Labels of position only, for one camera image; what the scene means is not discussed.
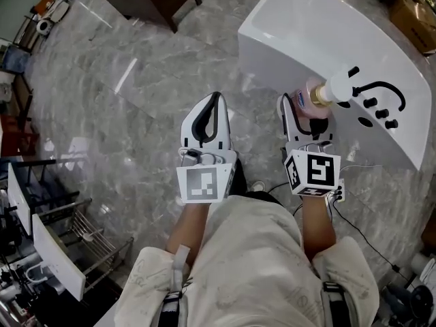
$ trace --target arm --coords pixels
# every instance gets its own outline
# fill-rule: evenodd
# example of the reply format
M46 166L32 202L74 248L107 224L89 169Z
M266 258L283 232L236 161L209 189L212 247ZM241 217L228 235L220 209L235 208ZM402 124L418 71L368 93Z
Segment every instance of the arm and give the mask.
M310 261L317 253L336 243L336 234L328 217L324 198L303 197L302 239Z
M166 251L176 254L180 245L189 247L186 263L192 268L202 245L210 204L187 204L166 244Z

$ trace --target gold bottle neck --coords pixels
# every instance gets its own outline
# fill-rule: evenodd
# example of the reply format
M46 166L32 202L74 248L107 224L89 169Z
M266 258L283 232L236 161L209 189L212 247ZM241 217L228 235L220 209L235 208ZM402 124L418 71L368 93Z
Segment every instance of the gold bottle neck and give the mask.
M321 96L321 89L324 87L324 85L325 84L320 84L311 91L311 101L319 108L324 108L326 106L332 105L332 102L325 101Z

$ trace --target white bottle cap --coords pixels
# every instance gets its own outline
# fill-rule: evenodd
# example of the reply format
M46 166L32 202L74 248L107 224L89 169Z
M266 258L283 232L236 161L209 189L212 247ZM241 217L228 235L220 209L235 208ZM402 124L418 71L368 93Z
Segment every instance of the white bottle cap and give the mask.
M328 79L320 89L320 96L325 102L348 102L352 94L353 86L345 68Z

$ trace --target white shoe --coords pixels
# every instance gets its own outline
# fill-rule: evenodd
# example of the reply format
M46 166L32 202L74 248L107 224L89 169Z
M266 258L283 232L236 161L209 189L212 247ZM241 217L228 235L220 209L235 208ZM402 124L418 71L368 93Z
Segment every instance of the white shoe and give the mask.
M182 198L179 195L176 196L176 204L178 204L179 206L185 205L185 203L182 201Z
M262 181L257 181L250 186L249 191L265 191L265 189L265 183Z

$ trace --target bottle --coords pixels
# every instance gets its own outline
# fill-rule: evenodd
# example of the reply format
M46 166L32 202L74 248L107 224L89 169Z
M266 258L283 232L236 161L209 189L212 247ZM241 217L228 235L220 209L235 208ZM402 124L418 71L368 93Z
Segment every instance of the bottle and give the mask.
M353 86L346 70L336 73L326 82L309 78L306 87L294 93L292 102L300 118L326 119L331 114L333 102L348 102L353 93Z

